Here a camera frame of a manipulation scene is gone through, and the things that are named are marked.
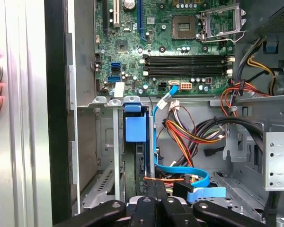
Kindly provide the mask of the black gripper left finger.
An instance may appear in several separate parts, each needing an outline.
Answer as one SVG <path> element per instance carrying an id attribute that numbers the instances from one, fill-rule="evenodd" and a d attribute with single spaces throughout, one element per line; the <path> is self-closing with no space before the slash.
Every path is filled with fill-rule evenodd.
<path id="1" fill-rule="evenodd" d="M 126 204 L 110 200 L 87 209 L 56 227 L 154 227 L 157 200 L 155 181 L 146 181 L 145 195 L 132 197 Z"/>

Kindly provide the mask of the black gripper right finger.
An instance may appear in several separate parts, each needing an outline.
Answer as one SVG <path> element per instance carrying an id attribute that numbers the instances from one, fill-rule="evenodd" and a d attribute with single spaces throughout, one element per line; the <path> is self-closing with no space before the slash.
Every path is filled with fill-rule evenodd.
<path id="1" fill-rule="evenodd" d="M 173 196 L 160 201 L 158 214 L 161 227 L 266 227 L 267 225 L 222 207 L 210 201 L 200 200 L 192 207 L 181 203 L 176 196 L 184 199 L 193 191 L 187 182 L 173 183 Z"/>

